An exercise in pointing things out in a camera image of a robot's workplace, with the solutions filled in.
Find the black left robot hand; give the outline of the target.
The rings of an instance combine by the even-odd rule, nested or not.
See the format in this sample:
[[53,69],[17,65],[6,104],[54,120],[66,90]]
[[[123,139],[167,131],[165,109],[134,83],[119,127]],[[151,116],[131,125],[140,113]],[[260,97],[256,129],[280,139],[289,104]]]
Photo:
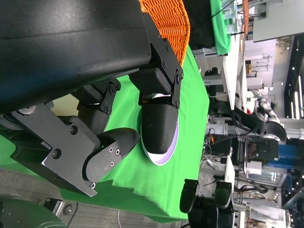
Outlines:
[[59,188],[94,196],[139,140],[166,153],[182,77],[137,0],[0,3],[0,134]]

